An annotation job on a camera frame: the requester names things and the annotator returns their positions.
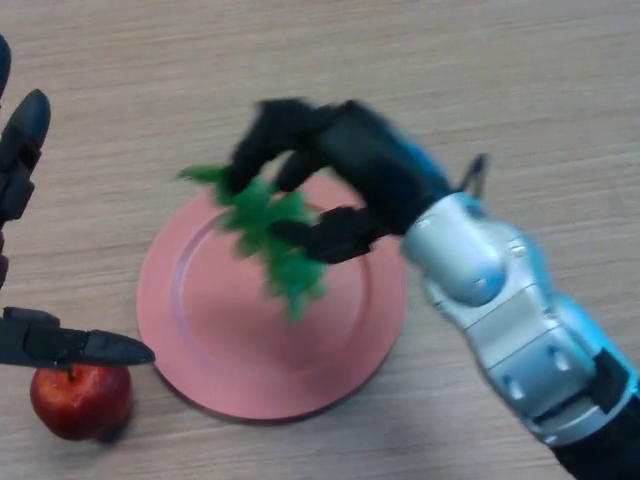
robot finger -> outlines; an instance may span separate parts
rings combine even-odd
[[[371,244],[388,232],[366,209],[338,207],[322,214],[316,225],[294,221],[274,222],[270,231],[287,243],[302,248],[319,262],[342,263],[366,255]]]
[[[321,127],[323,111],[296,98],[261,102],[258,118],[232,155],[227,187],[240,192],[267,162],[287,151],[305,150]]]
[[[294,152],[278,172],[274,186],[278,191],[292,192],[324,166],[320,158],[309,150]]]
[[[4,93],[4,89],[9,82],[9,73],[11,72],[11,48],[9,48],[9,44],[5,40],[5,38],[0,35],[0,97]]]
[[[26,137],[39,150],[44,145],[51,123],[51,105],[41,90],[32,90],[15,109],[2,132],[3,141],[11,141],[12,133]]]

wooden table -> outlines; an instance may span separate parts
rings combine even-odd
[[[194,196],[185,165],[224,161],[266,97],[358,97],[459,177],[493,157],[491,210],[532,233],[558,288],[640,361],[640,3],[636,0],[5,0],[14,69],[53,120],[36,194],[6,228],[2,304],[137,335],[136,278]],[[120,444],[65,443],[2,368],[3,480],[561,480],[488,391],[411,274],[407,322],[359,394],[289,426],[229,425],[151,368]]]

pink plate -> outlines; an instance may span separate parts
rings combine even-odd
[[[316,176],[308,204],[357,205],[345,187]],[[361,386],[383,362],[404,320],[405,270],[397,241],[330,267],[324,298],[298,324],[263,293],[257,259],[234,252],[236,235],[215,230],[208,192],[160,232],[145,259],[137,313],[156,367],[191,401],[250,420],[321,410]]]

table surface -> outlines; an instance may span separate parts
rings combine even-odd
[[[640,3],[636,0],[5,0],[14,68],[53,120],[3,304],[137,335],[154,235],[224,161],[253,102],[361,98],[459,177],[492,155],[489,208],[529,231],[559,289],[640,361]],[[110,448],[43,430],[31,372],[3,368],[6,480],[561,480],[480,380],[409,273],[401,337],[366,388],[306,422],[232,425],[136,369],[137,415]]]

green leafy toy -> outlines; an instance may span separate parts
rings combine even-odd
[[[213,201],[225,208],[218,218],[218,228],[240,235],[236,251],[241,257],[260,255],[267,274],[267,293],[286,299],[287,318],[296,323],[304,316],[307,300],[325,294],[324,265],[271,235],[268,226],[276,220],[312,223],[314,215],[306,209],[300,192],[276,197],[274,190],[260,178],[232,195],[224,187],[225,174],[226,167],[192,166],[180,172],[178,178],[212,186]]]

